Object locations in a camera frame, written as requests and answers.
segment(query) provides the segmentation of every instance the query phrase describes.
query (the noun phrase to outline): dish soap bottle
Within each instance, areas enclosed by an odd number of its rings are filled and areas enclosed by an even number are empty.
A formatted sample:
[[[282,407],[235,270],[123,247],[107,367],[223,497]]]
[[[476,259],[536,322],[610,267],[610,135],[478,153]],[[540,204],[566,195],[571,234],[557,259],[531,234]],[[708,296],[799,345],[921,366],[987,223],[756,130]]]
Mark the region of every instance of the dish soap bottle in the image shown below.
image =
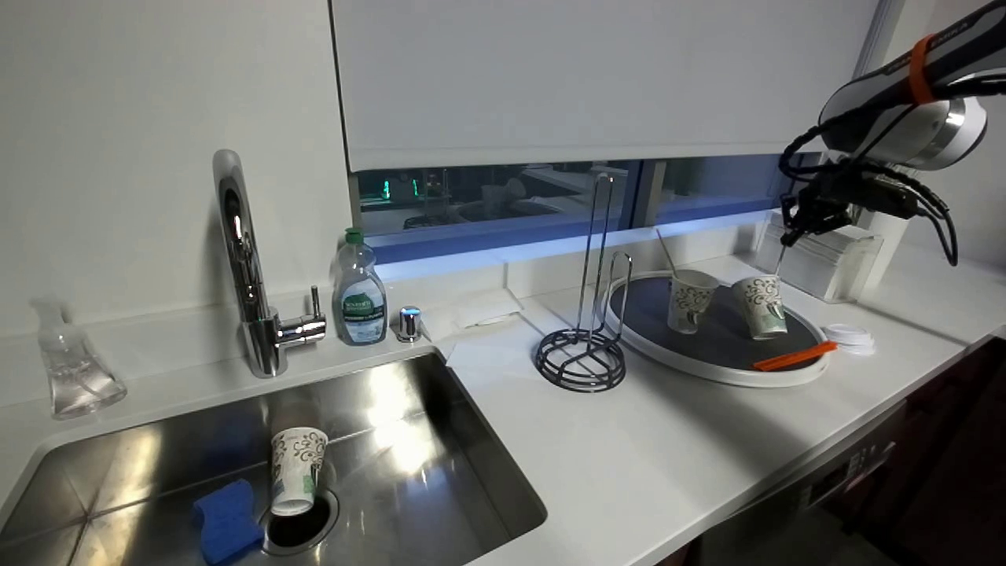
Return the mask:
[[[332,261],[332,324],[353,345],[380,344],[387,332],[387,292],[359,227],[345,230]]]

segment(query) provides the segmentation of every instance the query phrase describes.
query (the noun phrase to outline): sink drain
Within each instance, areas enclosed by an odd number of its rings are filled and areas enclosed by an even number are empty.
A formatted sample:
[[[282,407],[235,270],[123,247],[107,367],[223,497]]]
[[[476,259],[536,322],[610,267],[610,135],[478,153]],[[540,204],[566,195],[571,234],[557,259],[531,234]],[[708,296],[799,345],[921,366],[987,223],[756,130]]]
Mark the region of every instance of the sink drain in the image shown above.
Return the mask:
[[[338,495],[313,497],[305,516],[274,516],[265,528],[268,554],[302,554],[332,530],[340,518]]]

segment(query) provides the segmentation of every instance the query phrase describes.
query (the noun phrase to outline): white cup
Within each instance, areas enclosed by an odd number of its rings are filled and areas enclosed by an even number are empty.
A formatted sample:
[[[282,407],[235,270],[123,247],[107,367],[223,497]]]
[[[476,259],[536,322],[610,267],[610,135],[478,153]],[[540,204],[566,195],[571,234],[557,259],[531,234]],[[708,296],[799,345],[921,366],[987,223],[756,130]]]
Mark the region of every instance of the white cup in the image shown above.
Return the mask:
[[[702,270],[675,270],[670,277],[668,328],[699,332],[702,315],[711,307],[720,281]]]
[[[305,516],[313,507],[328,434],[285,428],[274,434],[274,516]]]
[[[779,277],[746,277],[734,283],[734,296],[741,303],[752,338],[784,337],[785,311],[779,303]]]

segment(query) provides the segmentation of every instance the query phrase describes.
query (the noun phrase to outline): backsplash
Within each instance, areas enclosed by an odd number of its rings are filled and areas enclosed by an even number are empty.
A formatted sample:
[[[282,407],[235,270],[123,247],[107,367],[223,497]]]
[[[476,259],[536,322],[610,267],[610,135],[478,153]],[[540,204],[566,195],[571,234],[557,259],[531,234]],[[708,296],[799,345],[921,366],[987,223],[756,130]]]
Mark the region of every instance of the backsplash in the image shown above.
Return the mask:
[[[214,150],[243,153],[268,288],[349,223],[323,0],[0,4],[0,337],[229,292]]]

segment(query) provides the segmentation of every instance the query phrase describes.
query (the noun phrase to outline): faucet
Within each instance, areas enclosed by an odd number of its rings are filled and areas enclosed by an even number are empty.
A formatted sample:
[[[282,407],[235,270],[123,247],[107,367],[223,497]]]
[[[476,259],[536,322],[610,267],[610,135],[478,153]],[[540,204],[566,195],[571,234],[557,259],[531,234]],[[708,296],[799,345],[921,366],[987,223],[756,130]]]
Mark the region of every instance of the faucet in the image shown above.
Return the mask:
[[[307,315],[302,322],[281,324],[281,315],[268,304],[265,283],[262,283],[251,204],[247,204],[240,153],[218,150],[214,177],[218,177],[223,247],[229,259],[232,288],[243,315],[240,344],[243,344],[244,363],[251,375],[282,375],[285,350],[323,338],[319,285],[310,285]]]

